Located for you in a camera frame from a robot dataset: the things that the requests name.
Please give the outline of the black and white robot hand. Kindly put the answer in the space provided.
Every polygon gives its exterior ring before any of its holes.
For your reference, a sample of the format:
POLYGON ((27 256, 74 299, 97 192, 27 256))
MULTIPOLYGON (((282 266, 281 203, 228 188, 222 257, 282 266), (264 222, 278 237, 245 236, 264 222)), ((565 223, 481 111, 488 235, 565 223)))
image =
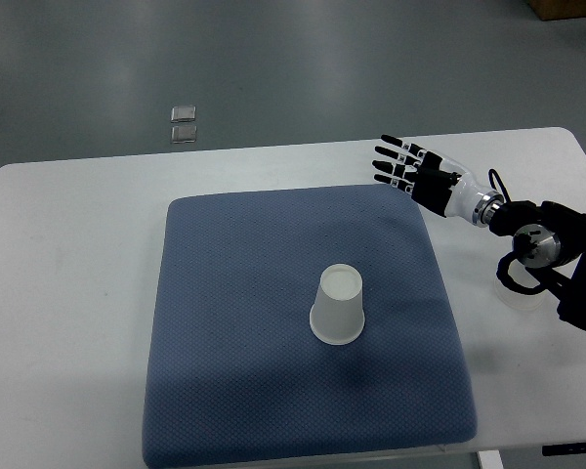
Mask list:
POLYGON ((374 180, 407 194, 444 218, 459 217, 477 227, 490 223, 508 196, 478 182, 471 170, 435 151, 383 135, 372 161, 374 180))

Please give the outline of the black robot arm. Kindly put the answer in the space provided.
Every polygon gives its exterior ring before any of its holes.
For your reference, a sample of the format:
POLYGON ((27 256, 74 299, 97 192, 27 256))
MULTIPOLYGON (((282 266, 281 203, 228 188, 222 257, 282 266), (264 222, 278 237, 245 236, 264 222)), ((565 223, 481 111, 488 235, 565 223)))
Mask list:
POLYGON ((496 276, 525 296, 549 291, 559 319, 586 332, 586 214, 544 201, 512 201, 482 216, 489 230, 512 239, 496 276))

